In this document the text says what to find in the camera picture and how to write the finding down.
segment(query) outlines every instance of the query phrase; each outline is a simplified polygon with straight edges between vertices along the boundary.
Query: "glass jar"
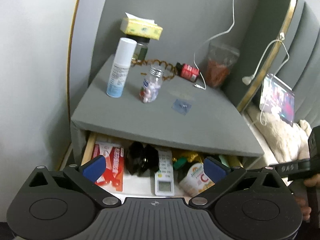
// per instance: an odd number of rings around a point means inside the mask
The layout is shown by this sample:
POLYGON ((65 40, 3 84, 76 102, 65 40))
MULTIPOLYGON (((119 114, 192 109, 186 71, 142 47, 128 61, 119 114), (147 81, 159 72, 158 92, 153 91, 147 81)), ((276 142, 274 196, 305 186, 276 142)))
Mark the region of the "glass jar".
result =
POLYGON ((132 56, 132 60, 136 60, 137 63, 141 63, 146 58, 150 39, 133 35, 127 35, 127 38, 137 42, 136 49, 132 56))
POLYGON ((163 74, 164 69, 161 66, 151 65, 149 74, 145 77, 140 90, 140 99, 143 103, 150 103, 156 100, 163 82, 163 74))

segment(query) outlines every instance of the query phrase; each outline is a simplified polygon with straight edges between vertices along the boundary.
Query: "silver jar lid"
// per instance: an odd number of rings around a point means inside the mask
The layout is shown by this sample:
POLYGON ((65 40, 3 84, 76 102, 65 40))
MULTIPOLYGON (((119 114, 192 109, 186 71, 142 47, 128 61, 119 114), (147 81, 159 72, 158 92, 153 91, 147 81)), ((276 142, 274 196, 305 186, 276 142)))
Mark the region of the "silver jar lid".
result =
POLYGON ((164 69, 159 65, 151 65, 149 72, 156 77, 162 77, 164 74, 164 69))

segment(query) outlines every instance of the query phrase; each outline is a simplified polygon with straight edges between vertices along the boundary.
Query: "yellow tissue box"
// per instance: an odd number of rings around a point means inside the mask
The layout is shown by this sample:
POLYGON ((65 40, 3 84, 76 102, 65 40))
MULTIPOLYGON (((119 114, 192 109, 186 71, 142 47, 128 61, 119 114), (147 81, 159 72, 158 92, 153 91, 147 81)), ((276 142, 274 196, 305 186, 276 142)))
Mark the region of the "yellow tissue box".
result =
POLYGON ((120 30, 125 34, 159 40, 163 29, 152 23, 123 18, 120 30))

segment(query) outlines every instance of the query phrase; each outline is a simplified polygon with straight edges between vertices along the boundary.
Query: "blue gripper pad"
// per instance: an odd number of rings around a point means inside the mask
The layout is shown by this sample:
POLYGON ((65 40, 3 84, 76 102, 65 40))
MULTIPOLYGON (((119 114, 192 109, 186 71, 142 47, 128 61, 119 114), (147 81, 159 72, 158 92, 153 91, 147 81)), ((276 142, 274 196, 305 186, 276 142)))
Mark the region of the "blue gripper pad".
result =
POLYGON ((82 173, 82 175, 88 180, 94 183, 104 173, 104 171, 106 170, 106 166, 107 165, 105 157, 103 155, 99 155, 86 164, 80 166, 79 172, 82 173))
POLYGON ((207 157, 203 163, 204 173, 211 179, 215 184, 226 177, 231 169, 212 157, 207 157))

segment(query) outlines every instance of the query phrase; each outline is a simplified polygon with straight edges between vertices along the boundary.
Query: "bag with red contents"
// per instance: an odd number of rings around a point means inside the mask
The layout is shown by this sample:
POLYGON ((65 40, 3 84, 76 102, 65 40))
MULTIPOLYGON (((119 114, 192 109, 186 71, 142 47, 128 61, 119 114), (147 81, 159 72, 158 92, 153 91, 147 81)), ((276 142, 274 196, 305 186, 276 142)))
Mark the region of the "bag with red contents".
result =
POLYGON ((223 43, 211 42, 205 75, 207 85, 213 88, 220 87, 230 74, 231 68, 237 62, 239 56, 238 49, 223 43))
POLYGON ((106 170, 96 181, 98 186, 108 185, 108 190, 122 191, 124 171, 124 149, 107 142, 96 142, 92 158, 103 155, 106 159, 106 170))

